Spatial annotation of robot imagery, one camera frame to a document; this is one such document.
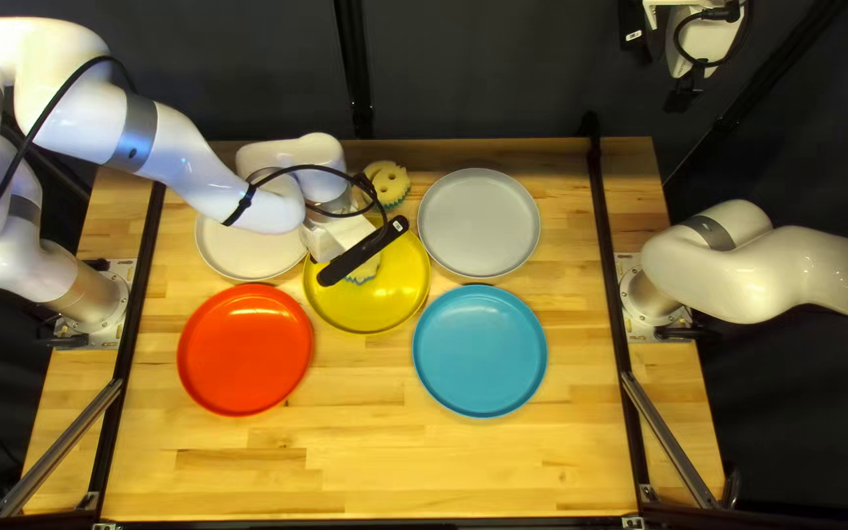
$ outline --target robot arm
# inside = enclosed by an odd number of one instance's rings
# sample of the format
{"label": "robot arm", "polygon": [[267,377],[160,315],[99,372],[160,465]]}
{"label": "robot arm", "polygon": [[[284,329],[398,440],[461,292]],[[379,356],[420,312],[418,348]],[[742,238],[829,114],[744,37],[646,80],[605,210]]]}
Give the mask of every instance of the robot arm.
{"label": "robot arm", "polygon": [[773,229],[748,201],[724,202],[653,236],[643,246],[642,270],[650,289],[625,302],[641,312],[685,304],[754,323],[816,304],[848,315],[848,238],[800,226]]}
{"label": "robot arm", "polygon": [[[4,88],[14,86],[15,116],[19,127],[28,131],[70,74],[102,54],[108,54],[106,44],[84,27],[49,19],[0,18],[0,107]],[[227,219],[247,192],[247,183],[221,163],[185,115],[127,93],[112,85],[109,76],[109,64],[91,68],[60,100],[35,142],[158,180],[203,215],[219,222]],[[307,135],[291,147],[278,154],[277,165],[295,159],[345,169],[341,147],[328,135]],[[235,226],[265,234],[289,232],[303,221],[304,197],[321,203],[346,187],[335,175],[309,173],[296,175],[300,189],[287,194],[258,189]]]}
{"label": "robot arm", "polygon": [[[67,79],[106,44],[90,30],[64,21],[0,18],[0,124],[5,88],[14,87],[14,110],[26,132]],[[34,138],[35,143],[79,159],[110,165],[164,183],[196,211],[224,222],[249,192],[225,167],[195,125],[182,113],[110,83],[109,63],[98,63],[61,97]],[[268,142],[259,159],[267,166],[315,164],[344,171],[335,138],[314,133]],[[0,138],[0,184],[15,148]],[[316,203],[343,195],[347,183],[304,170],[287,185],[257,188],[234,226],[263,234],[297,229],[304,198]],[[76,260],[52,241],[40,240],[41,189],[22,162],[0,199],[0,289],[60,311],[86,326],[119,319],[121,296],[107,277]]]}

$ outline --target wood grain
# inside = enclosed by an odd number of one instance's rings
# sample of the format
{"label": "wood grain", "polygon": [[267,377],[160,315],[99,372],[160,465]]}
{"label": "wood grain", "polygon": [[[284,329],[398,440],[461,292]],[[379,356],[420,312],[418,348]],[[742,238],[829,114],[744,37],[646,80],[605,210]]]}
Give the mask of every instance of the wood grain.
{"label": "wood grain", "polygon": [[[344,333],[305,303],[300,268],[271,284],[300,301],[316,332],[306,379],[280,406],[246,419],[215,416],[182,389],[174,367],[192,311],[232,283],[207,268],[192,236],[197,215],[169,192],[136,344],[104,517],[116,521],[616,515],[634,511],[630,459],[610,345],[595,224],[578,138],[344,141],[352,171],[377,159],[406,165],[413,188],[398,212],[415,226],[437,178],[499,169],[536,199],[543,234],[532,259],[490,283],[535,311],[549,344],[542,388],[520,411],[477,422],[442,409],[411,366],[415,319],[387,334]],[[216,144],[231,163],[242,142]],[[618,250],[666,223],[648,138],[605,144]],[[101,170],[81,255],[135,256],[148,184]],[[141,201],[141,209],[134,206]],[[124,204],[124,213],[117,208]],[[136,247],[131,246],[135,240]],[[468,280],[433,264],[430,300]],[[694,347],[632,351],[637,375],[713,488],[722,471]],[[113,355],[55,352],[29,462],[99,391]],[[83,496],[93,432],[27,506],[55,511]],[[657,481],[664,462],[650,451]],[[656,482],[676,498],[681,488]]]}

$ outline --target sponge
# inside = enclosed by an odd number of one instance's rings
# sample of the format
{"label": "sponge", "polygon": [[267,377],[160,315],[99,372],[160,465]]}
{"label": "sponge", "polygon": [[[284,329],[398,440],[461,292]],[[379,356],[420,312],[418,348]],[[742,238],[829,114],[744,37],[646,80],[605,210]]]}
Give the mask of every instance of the sponge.
{"label": "sponge", "polygon": [[375,277],[375,274],[378,273],[379,264],[382,262],[382,253],[378,253],[375,256],[369,258],[368,261],[359,265],[355,268],[354,271],[349,272],[346,276],[346,281],[354,283],[356,285],[361,285],[366,283]]}
{"label": "sponge", "polygon": [[372,162],[366,167],[365,174],[371,180],[378,193],[378,200],[386,210],[397,208],[411,190],[408,171],[392,161]]}

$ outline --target orange plate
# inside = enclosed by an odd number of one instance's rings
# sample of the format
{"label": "orange plate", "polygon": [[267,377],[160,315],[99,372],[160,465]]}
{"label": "orange plate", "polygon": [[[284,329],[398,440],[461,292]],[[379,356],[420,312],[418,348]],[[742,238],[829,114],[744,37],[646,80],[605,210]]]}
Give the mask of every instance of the orange plate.
{"label": "orange plate", "polygon": [[232,287],[195,310],[179,339],[179,379],[196,403],[250,416],[284,401],[313,356],[300,304],[262,284]]}

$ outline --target light gray plate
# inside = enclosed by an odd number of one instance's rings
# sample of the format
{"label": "light gray plate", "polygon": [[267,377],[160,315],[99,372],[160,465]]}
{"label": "light gray plate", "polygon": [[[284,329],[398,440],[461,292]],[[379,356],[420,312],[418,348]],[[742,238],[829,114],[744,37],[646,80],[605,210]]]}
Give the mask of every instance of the light gray plate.
{"label": "light gray plate", "polygon": [[418,232],[430,257],[448,271],[492,278],[531,257],[542,220],[532,196],[515,179],[471,168],[428,189],[418,210]]}
{"label": "light gray plate", "polygon": [[195,245],[209,267],[242,282],[259,282],[283,274],[306,256],[300,231],[278,236],[255,234],[198,216]]}

